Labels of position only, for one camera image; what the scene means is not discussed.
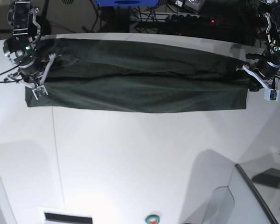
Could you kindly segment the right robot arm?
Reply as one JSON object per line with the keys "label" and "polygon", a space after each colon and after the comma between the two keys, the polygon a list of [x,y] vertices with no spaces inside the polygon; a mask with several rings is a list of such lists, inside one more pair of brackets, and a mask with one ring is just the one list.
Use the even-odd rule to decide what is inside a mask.
{"label": "right robot arm", "polygon": [[40,88],[45,65],[37,55],[42,27],[37,21],[38,7],[29,0],[16,0],[9,8],[7,20],[12,37],[4,41],[5,57],[18,69],[4,82],[18,82],[32,90]]}

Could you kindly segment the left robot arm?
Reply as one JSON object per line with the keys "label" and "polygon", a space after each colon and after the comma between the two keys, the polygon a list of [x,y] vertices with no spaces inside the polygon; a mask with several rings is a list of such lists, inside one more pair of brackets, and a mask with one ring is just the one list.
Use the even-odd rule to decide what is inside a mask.
{"label": "left robot arm", "polygon": [[247,59],[258,60],[253,71],[264,80],[273,79],[280,69],[280,0],[262,0],[258,16],[264,24],[260,37],[266,44],[263,54],[246,54]]}

